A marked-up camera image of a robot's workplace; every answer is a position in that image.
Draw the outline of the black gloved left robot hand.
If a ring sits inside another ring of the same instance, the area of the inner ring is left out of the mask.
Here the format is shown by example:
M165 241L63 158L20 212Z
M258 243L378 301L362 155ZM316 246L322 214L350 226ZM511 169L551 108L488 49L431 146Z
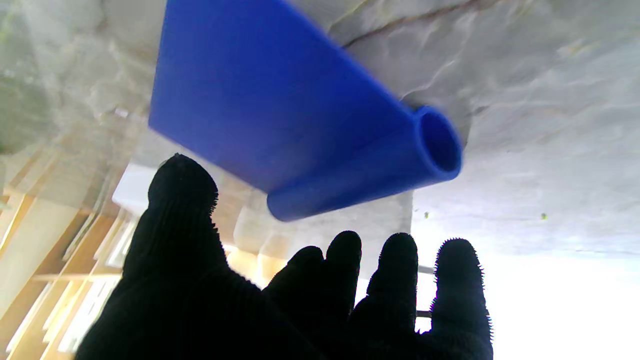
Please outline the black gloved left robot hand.
M218 189L176 153L155 173L121 280L76 360L491 360L483 271L469 241L443 242L431 328L416 332L418 248L391 235L356 301L361 237L295 253L260 289L231 269L211 215Z

